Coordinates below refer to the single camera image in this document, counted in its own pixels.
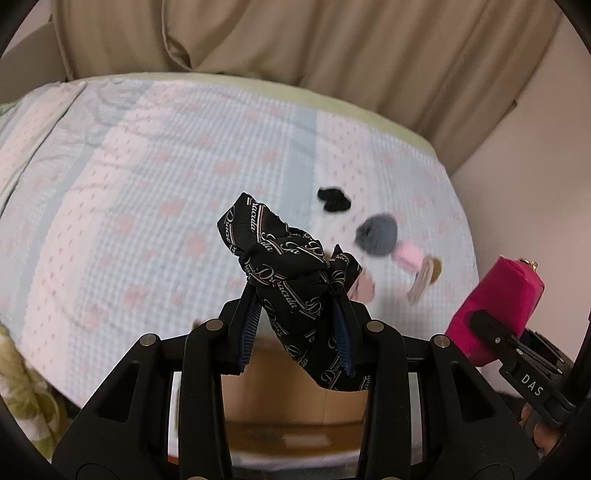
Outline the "person's right hand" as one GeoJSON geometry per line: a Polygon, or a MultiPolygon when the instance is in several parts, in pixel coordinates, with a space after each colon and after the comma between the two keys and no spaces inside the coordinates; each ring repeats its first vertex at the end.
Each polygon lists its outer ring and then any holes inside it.
{"type": "Polygon", "coordinates": [[[533,442],[539,458],[544,461],[563,440],[560,431],[547,425],[540,415],[526,403],[521,411],[520,426],[525,430],[528,438],[533,442]]]}

